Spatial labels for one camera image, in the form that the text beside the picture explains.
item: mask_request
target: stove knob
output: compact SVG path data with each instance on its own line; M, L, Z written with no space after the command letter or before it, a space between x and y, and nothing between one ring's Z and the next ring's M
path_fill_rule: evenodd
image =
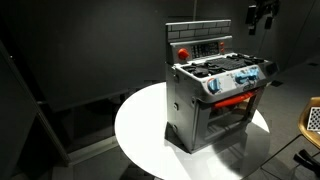
M179 59L181 59L181 60L186 60L187 57L189 57L189 52L187 51L187 49L181 48L181 49L179 49L179 51L178 51L178 57L179 57Z
M220 90L219 79L210 79L208 81L208 89L212 94L215 94Z

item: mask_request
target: table top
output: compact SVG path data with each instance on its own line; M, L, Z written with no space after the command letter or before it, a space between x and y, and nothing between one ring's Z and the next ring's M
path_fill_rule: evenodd
M165 180L241 179L266 159L270 134L258 111L243 131L189 154L164 138L166 106L166 83L159 83L133 94L116 117L120 147L148 173Z

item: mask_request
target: floor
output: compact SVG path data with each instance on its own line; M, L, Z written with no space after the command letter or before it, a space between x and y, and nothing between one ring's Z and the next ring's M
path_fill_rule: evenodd
M265 90L258 110L267 121L271 132L269 156L299 134L297 120L301 111L310 97L319 96L319 74L320 60L312 60L311 64L306 62L280 74L276 79L280 83L270 85ZM311 154L318 152L307 140L300 138L268 162L264 166L266 171L258 169L245 179L277 179L267 171L281 179L317 179L313 172L304 167L295 167L297 164L292 158L301 149L306 149ZM134 165L120 147L116 147L70 168L56 166L39 178L58 179L152 180L154 177Z

